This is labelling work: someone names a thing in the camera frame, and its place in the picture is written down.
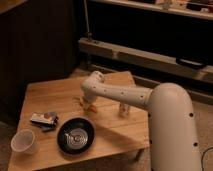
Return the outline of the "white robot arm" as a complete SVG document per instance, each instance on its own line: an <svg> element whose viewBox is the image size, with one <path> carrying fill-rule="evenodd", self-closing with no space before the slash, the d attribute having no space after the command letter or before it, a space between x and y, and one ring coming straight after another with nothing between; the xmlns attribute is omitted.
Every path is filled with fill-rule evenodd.
<svg viewBox="0 0 213 171"><path fill-rule="evenodd" d="M85 109L100 96L148 112L152 171L202 171L193 104L184 88L174 83L154 89L116 86L94 71L81 89Z"/></svg>

